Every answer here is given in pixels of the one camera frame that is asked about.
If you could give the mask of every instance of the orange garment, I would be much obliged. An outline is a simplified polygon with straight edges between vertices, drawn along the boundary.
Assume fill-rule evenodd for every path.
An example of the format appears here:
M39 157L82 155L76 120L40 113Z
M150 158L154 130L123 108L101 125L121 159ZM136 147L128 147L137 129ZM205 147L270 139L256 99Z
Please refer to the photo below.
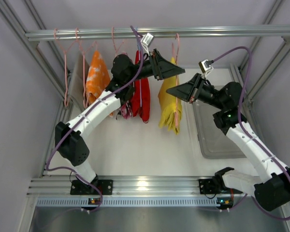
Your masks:
M92 56L86 81L86 96L89 105L99 98L110 81L111 79L102 55L100 52L95 51Z

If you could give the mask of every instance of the red garment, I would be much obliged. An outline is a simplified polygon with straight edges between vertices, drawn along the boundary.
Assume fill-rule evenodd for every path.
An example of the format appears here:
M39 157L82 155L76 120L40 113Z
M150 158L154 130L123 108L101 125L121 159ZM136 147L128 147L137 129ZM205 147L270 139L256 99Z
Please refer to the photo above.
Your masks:
M139 51L135 55L135 64L139 62ZM149 121L150 114L150 89L147 78L134 82L135 92L131 99L133 117L140 115L144 123Z

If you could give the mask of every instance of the black wire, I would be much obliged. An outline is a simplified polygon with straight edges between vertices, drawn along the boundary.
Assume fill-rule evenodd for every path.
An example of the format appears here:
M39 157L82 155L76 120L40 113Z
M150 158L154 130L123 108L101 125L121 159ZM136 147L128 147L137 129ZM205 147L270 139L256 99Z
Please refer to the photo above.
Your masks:
M70 172L70 175L69 175L69 180L70 180L71 184L72 184L72 180L71 180L72 172L73 172L73 171L71 171L71 172Z
M205 197L207 197L208 199L214 199L214 197L216 197L216 193L214 194L214 196L213 197L208 197L206 194L204 194L205 195Z

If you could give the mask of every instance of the metal post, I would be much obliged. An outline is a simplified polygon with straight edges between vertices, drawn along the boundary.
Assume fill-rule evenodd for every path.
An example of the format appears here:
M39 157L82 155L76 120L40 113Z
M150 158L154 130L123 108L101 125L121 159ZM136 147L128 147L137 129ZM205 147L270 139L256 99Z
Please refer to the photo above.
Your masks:
M273 21L276 13L280 9L280 7L282 6L282 3L284 1L285 0L276 0L274 2L274 4L273 4L273 6L272 6L272 8L271 8L271 10L269 12L269 14L265 18L263 24L270 24ZM252 42L252 44L250 46L250 50L251 50L252 53L254 53L255 50L257 49L258 45L260 44L261 39L262 39L262 37L256 37L253 40L253 42ZM245 56L245 58L243 59L241 65L240 65L240 72L242 72L245 69L245 67L247 65L247 62L248 62L248 55Z
M265 84L274 74L274 72L278 69L278 67L280 66L280 64L282 63L282 61L285 59L285 57L288 55L289 52L290 52L290 42L285 43L283 46L281 46L280 50L277 52L277 54L274 56L270 64L267 66L267 68L265 69L259 80L250 90L246 98L249 102L254 100L254 98L265 86Z
M35 9L33 3L31 0L23 0L24 5L28 9L28 12L31 14L32 18L34 19L36 25L39 27L39 29L46 29L45 24L43 23L39 13ZM48 45L50 46L50 49L52 50L54 56L57 58L58 62L60 63L62 69L64 70L64 60L60 55L59 50L57 49L56 45L54 42L50 41L47 42Z
M155 38L172 38L176 33L181 38L193 37L241 37L241 36L290 36L290 25L255 25L232 27L194 27L194 28L138 28L139 33L152 33ZM109 29L80 29L77 32L79 39L111 39L112 30ZM29 41L53 41L53 30L28 31ZM58 30L56 36L60 40L75 40L75 29ZM134 38L130 28L115 29L114 38Z
M23 25L21 24L11 5L9 5L6 0L0 0L0 16L11 29L11 31L15 34L15 36L20 40L22 45L27 49L35 62L41 67L41 69L51 81L60 96L64 98L65 90L61 82L59 81L59 78L56 76L52 67L47 65L48 63L46 62L46 60L43 59L43 57L41 57L41 54L39 54L39 52L32 47L29 40L25 36L25 30Z

